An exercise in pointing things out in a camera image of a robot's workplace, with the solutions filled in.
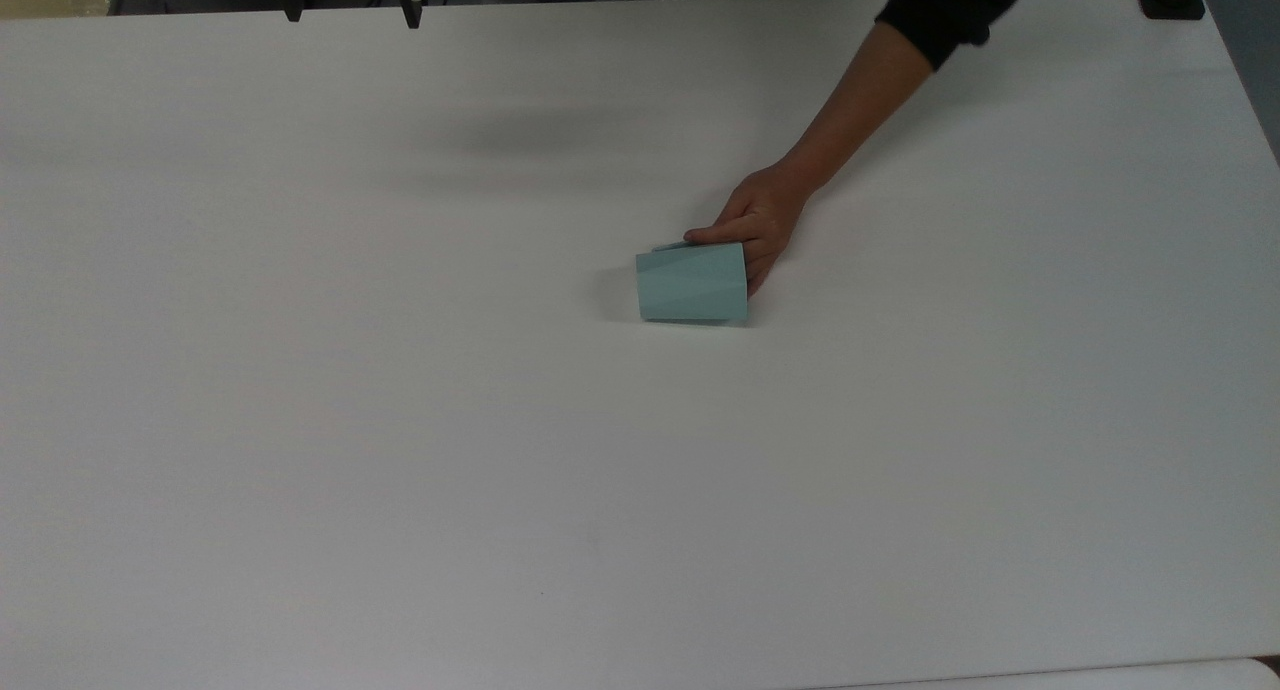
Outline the person left hand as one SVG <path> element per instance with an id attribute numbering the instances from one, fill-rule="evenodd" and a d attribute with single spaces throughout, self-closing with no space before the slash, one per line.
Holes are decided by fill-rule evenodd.
<path id="1" fill-rule="evenodd" d="M 753 298 L 788 248 L 806 204 L 820 188 L 815 179 L 804 163 L 772 163 L 740 181 L 716 221 L 686 230 L 684 239 L 690 245 L 741 245 L 748 297 Z"/>

